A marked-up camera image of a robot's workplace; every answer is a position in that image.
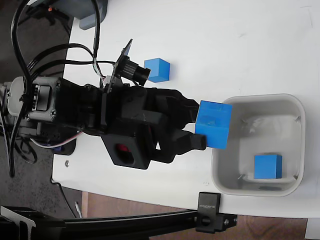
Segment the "robotic arm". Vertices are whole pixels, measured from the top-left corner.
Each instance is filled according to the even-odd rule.
[[[100,136],[115,165],[147,169],[150,161],[171,163],[175,155],[204,150],[204,135],[182,130],[195,123],[199,105],[171,89],[145,88],[150,70],[130,61],[132,39],[113,65],[104,87],[79,86],[63,78],[37,77],[18,135],[43,146],[61,145],[80,132]],[[126,78],[135,83],[122,82]],[[22,107],[23,77],[0,85],[5,121],[15,123]],[[70,155],[76,140],[53,148]]]

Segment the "black bracket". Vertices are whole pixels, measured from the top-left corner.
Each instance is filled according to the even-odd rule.
[[[220,193],[199,193],[195,227],[197,232],[214,234],[237,225],[237,215],[219,213],[220,198]]]

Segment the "floor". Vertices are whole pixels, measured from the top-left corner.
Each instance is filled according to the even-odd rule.
[[[11,20],[19,3],[18,0],[0,0],[0,83],[11,82],[22,75],[10,38]],[[26,21],[18,28],[18,37],[27,63],[41,51],[69,41],[69,35],[59,22],[50,26],[46,19]],[[43,62],[65,58],[66,51],[60,51]],[[63,69],[63,66],[58,66],[48,73],[63,71]],[[66,207],[58,186],[51,185],[49,182],[53,154],[49,150],[35,146],[38,162],[34,165],[16,156],[16,176],[12,179],[9,177],[2,137],[0,146],[0,205],[30,207],[53,217],[71,218],[72,215]],[[75,201],[81,202],[80,191],[65,189],[65,194],[73,208]]]

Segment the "screw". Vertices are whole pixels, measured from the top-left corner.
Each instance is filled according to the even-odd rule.
[[[83,124],[83,123],[79,123],[78,125],[77,125],[77,128],[80,130],[80,131],[82,131],[83,129],[85,129],[85,125]]]
[[[61,82],[60,82],[59,80],[55,82],[55,87],[56,87],[56,88],[59,88],[60,85],[61,85]]]
[[[52,118],[54,118],[54,117],[56,116],[56,114],[57,114],[56,110],[55,110],[55,109],[52,109],[51,112],[50,112],[50,116],[51,116]]]
[[[90,86],[89,84],[86,84],[86,85],[84,85],[84,86],[87,88],[88,91],[90,91],[91,86]]]

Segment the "red component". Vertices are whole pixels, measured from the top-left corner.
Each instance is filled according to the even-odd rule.
[[[122,151],[122,152],[131,152],[130,150],[129,150],[129,148],[126,146],[126,145],[124,145],[124,144],[117,144],[117,145],[115,145],[115,147],[119,150],[119,151]]]

